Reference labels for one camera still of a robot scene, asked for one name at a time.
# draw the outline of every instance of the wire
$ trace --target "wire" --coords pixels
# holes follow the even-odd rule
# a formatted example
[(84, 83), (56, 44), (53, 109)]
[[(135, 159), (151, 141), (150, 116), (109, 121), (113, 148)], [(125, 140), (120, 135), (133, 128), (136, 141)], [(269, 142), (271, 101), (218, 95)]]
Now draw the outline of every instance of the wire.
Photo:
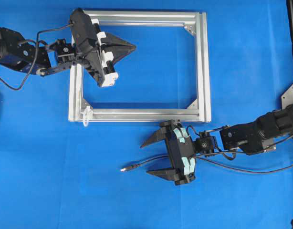
[[(34, 40), (30, 40), (30, 39), (20, 41), (20, 42), (18, 42), (18, 45), (23, 45), (23, 44), (28, 43), (28, 42), (34, 43), (36, 45), (36, 42)], [(48, 45), (47, 42), (45, 42), (43, 40), (39, 41), (39, 43), (43, 44), (43, 45)]]
[(228, 127), (228, 126), (226, 125), (226, 126), (222, 126), (222, 127), (216, 128), (216, 129), (212, 129), (212, 130), (205, 130), (205, 132), (208, 132), (208, 133), (215, 132), (215, 131), (224, 129), (225, 127)]
[(271, 147), (273, 147), (273, 146), (276, 146), (276, 145), (278, 145), (278, 144), (280, 144), (280, 143), (282, 143), (282, 142), (285, 142), (285, 141), (287, 141), (287, 140), (289, 140), (289, 139), (291, 139), (291, 138), (293, 138), (293, 134), (290, 135), (290, 136), (288, 136), (288, 137), (286, 137), (285, 139), (283, 139), (283, 140), (281, 140), (281, 141), (275, 142), (274, 144), (271, 144), (271, 145), (265, 147), (263, 150), (260, 150), (260, 151), (258, 151), (257, 153), (262, 153), (262, 152), (264, 152), (265, 150), (267, 150), (267, 149), (269, 149), (269, 148), (271, 148)]
[(283, 167), (283, 168), (279, 168), (279, 169), (275, 169), (275, 170), (261, 172), (261, 171), (252, 171), (252, 170), (246, 170), (246, 169), (241, 169), (241, 168), (234, 168), (234, 167), (226, 166), (226, 165), (220, 164), (218, 162), (211, 161), (211, 160), (208, 160), (208, 159), (205, 159), (205, 158), (201, 158), (201, 157), (195, 157), (195, 158), (196, 159), (199, 159), (199, 160), (207, 161), (209, 163), (212, 163), (214, 165), (217, 165), (217, 166), (220, 166), (220, 167), (223, 167), (223, 168), (226, 168), (226, 169), (235, 170), (235, 171), (243, 172), (243, 173), (261, 174), (261, 175), (262, 174), (265, 175), (265, 174), (276, 173), (276, 172), (280, 172), (280, 171), (283, 171), (283, 170), (286, 170), (286, 169), (289, 169), (289, 168), (292, 168), (293, 167), (293, 164), (291, 164), (291, 165), (289, 165), (287, 167)]
[[(234, 159), (236, 159), (237, 157), (237, 154), (235, 152), (231, 152), (231, 151), (226, 151), (226, 152), (223, 152), (218, 146), (216, 147), (218, 149), (219, 152), (222, 153), (222, 155), (229, 161), (232, 161)], [(232, 153), (232, 157), (230, 156), (227, 156), (225, 153)]]
[[(58, 30), (63, 30), (69, 26), (73, 26), (73, 24), (68, 24), (68, 25), (65, 25), (65, 26), (62, 26), (60, 28), (56, 28), (56, 29), (50, 29), (50, 30), (43, 30), (43, 31), (39, 31), (37, 34), (36, 34), (36, 42), (35, 42), (35, 55), (34, 55), (34, 59), (33, 59), (33, 62), (32, 62), (32, 65), (28, 71), (28, 73), (26, 74), (26, 76), (23, 78), (21, 84), (19, 85), (19, 87), (12, 87), (10, 86), (7, 82), (5, 82), (2, 78), (0, 78), (0, 81), (5, 84), (8, 88), (14, 90), (14, 91), (18, 91), (20, 90), (24, 83), (27, 81), (29, 75), (31, 74), (32, 72), (32, 69), (34, 68), (35, 66), (35, 63), (36, 63), (36, 60), (37, 60), (37, 55), (38, 55), (38, 49), (39, 49), (39, 43), (43, 43), (42, 41), (39, 41), (39, 36), (41, 33), (44, 33), (44, 32), (51, 32), (51, 31), (58, 31)], [(25, 42), (34, 42), (33, 40), (25, 40)]]
[(187, 128), (186, 128), (186, 132), (187, 132), (188, 135), (190, 135), (190, 134), (189, 134), (189, 131), (188, 131), (188, 130), (189, 130), (189, 127), (193, 130), (193, 132), (194, 132), (197, 136), (200, 137), (200, 135), (196, 132), (195, 128), (194, 128), (192, 125), (188, 125)]
[(214, 155), (220, 155), (220, 154), (225, 154), (225, 153), (236, 153), (236, 154), (246, 154), (242, 151), (221, 151), (221, 152), (215, 152), (215, 153), (210, 153), (210, 154), (200, 154), (198, 156), (192, 156), (191, 158), (197, 158), (199, 156), (214, 156)]
[(142, 166), (142, 165), (144, 165), (144, 164), (146, 164), (146, 163), (149, 163), (149, 162), (151, 162), (151, 161), (158, 160), (158, 159), (162, 159), (162, 158), (166, 158), (166, 157), (169, 157), (169, 156), (168, 156), (168, 155), (160, 155), (160, 156), (156, 156), (156, 157), (153, 157), (153, 158), (151, 158), (151, 159), (149, 159), (149, 160), (146, 160), (146, 161), (144, 161), (144, 162), (141, 162), (141, 163), (138, 163), (138, 164), (135, 164), (135, 165), (131, 165), (131, 166), (126, 166), (126, 167), (120, 169), (120, 171), (121, 171), (121, 172), (130, 171), (130, 170), (132, 170), (132, 169), (138, 168), (138, 167), (140, 167), (140, 166)]

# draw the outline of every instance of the screw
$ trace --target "screw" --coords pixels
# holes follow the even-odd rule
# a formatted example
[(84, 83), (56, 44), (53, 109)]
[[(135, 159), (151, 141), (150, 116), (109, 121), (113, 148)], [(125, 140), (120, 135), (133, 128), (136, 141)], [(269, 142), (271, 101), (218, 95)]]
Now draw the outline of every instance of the screw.
[(202, 143), (202, 147), (203, 147), (203, 148), (206, 148), (206, 147), (207, 147), (207, 143), (206, 143), (206, 142), (203, 142), (203, 143)]

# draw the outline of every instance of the aluminum frame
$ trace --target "aluminum frame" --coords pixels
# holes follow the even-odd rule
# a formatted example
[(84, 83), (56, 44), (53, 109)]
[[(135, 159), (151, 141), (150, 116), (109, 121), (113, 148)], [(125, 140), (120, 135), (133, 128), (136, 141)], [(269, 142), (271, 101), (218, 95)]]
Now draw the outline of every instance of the aluminum frame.
[(70, 122), (158, 122), (179, 119), (182, 122), (210, 122), (210, 82), (207, 16), (199, 12), (94, 11), (85, 10), (92, 22), (100, 25), (177, 26), (195, 36), (197, 99), (187, 109), (93, 109), (83, 98), (83, 67), (70, 71)]

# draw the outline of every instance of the robotic arm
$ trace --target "robotic arm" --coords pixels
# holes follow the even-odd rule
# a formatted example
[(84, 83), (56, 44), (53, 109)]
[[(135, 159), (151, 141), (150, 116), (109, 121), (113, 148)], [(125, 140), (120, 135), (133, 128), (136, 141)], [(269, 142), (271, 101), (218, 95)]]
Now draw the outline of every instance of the robotic arm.
[[(195, 132), (199, 135), (196, 140), (192, 140), (189, 135), (189, 127), (193, 128), (192, 126), (183, 128), (179, 120), (170, 120), (160, 124), (160, 129), (155, 131), (141, 147), (165, 140), (171, 168), (151, 170), (147, 173), (172, 180), (175, 185), (187, 184), (195, 180), (194, 172), (197, 157), (223, 154), (227, 159), (233, 160), (236, 153), (254, 155), (275, 150), (278, 143), (293, 137), (293, 104), (282, 110), (268, 112), (252, 123)], [(220, 131), (225, 151), (219, 149), (216, 137), (210, 135), (214, 131)], [(274, 138), (287, 134), (291, 136), (274, 143)], [(229, 157), (225, 153), (232, 153), (233, 157)], [(128, 166), (121, 171), (128, 171), (142, 164), (144, 163)]]
[[(70, 69), (72, 65), (79, 63), (99, 87), (114, 85), (118, 78), (114, 64), (133, 52), (135, 45), (101, 31), (99, 21), (92, 24), (90, 17), (80, 8), (72, 13), (68, 26), (71, 26), (73, 45), (65, 39), (57, 40), (53, 44), (25, 40), (16, 31), (0, 28), (0, 64), (27, 75), (38, 74), (45, 77)], [(51, 66), (49, 52), (55, 53), (57, 66)]]

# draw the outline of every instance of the blue surface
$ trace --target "blue surface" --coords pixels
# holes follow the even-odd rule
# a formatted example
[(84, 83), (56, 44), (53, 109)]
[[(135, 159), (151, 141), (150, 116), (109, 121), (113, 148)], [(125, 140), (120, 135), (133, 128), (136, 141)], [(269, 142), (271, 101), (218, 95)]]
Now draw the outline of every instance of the blue surface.
[[(195, 124), (198, 130), (250, 122), (280, 108), (280, 95), (293, 82), (285, 0), (66, 2), (0, 1), (0, 26), (34, 39), (39, 30), (66, 24), (76, 7), (206, 11), (213, 121)], [(137, 51), (116, 65), (114, 87), (100, 89), (85, 78), (90, 102), (185, 107), (194, 98), (194, 86), (184, 81), (194, 77), (186, 32), (105, 29), (137, 44)], [(42, 36), (48, 42), (63, 37), (70, 41), (69, 30)], [(0, 75), (14, 85), (23, 77), (3, 67)], [(19, 92), (0, 83), (0, 229), (290, 228), (293, 169), (253, 176), (198, 161), (197, 180), (180, 187), (146, 174), (166, 161), (120, 173), (129, 161), (166, 151), (163, 143), (138, 148), (157, 124), (69, 123), (68, 88), (69, 71), (31, 76)], [(292, 162), (289, 141), (231, 164), (273, 169)]]

